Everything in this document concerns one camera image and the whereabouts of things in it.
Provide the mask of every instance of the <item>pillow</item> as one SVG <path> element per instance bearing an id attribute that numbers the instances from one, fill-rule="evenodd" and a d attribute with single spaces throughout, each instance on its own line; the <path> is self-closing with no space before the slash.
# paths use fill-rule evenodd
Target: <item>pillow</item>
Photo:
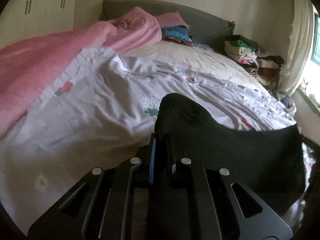
<path id="1" fill-rule="evenodd" d="M 156 16 L 160 28 L 173 27 L 173 26 L 184 26 L 189 29 L 189 25 L 181 18 L 180 14 L 176 12 L 168 12 L 159 16 Z"/>
<path id="2" fill-rule="evenodd" d="M 191 39 L 188 36 L 188 29 L 185 26 L 165 27 L 161 29 L 161 33 L 162 39 L 165 41 L 192 46 Z"/>

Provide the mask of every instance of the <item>blue cloth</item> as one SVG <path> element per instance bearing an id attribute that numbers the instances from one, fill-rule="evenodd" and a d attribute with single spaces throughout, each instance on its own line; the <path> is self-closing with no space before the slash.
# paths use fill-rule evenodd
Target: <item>blue cloth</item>
<path id="1" fill-rule="evenodd" d="M 165 27 L 161 29 L 162 38 L 169 38 L 182 42 L 184 44 L 189 44 L 189 32 L 184 26 L 174 26 L 174 27 Z"/>

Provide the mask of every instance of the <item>white bedsheet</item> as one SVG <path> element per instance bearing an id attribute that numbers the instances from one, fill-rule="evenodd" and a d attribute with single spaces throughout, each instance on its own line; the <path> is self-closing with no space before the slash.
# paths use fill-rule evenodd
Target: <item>white bedsheet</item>
<path id="1" fill-rule="evenodd" d="M 66 81 L 72 89 L 55 96 Z M 241 118 L 256 130 L 295 124 L 265 89 L 174 64 L 119 57 L 109 48 L 83 49 L 0 142 L 0 198 L 18 227 L 26 234 L 91 168 L 109 169 L 133 156 L 154 130 L 162 97 L 172 92 L 234 129 L 248 129 Z"/>
<path id="2" fill-rule="evenodd" d="M 200 48 L 160 41 L 153 45 L 130 50 L 121 55 L 145 57 L 185 66 L 194 71 L 212 74 L 220 80 L 231 81 L 236 85 L 256 90 L 264 90 L 259 82 L 230 58 Z"/>

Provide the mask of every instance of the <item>white wardrobe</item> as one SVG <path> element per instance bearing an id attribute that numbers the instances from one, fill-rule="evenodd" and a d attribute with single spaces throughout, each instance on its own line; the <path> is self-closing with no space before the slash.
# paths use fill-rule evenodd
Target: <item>white wardrobe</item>
<path id="1" fill-rule="evenodd" d="M 0 15 L 0 49 L 16 41 L 73 29 L 76 0 L 9 0 Z"/>

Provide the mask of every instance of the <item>pink blanket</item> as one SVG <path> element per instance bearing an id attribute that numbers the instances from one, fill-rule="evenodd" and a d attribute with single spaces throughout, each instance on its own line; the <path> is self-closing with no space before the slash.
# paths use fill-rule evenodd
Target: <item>pink blanket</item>
<path id="1" fill-rule="evenodd" d="M 0 137 L 85 47 L 128 51 L 161 40 L 155 17 L 139 7 L 87 29 L 19 41 L 0 51 Z"/>

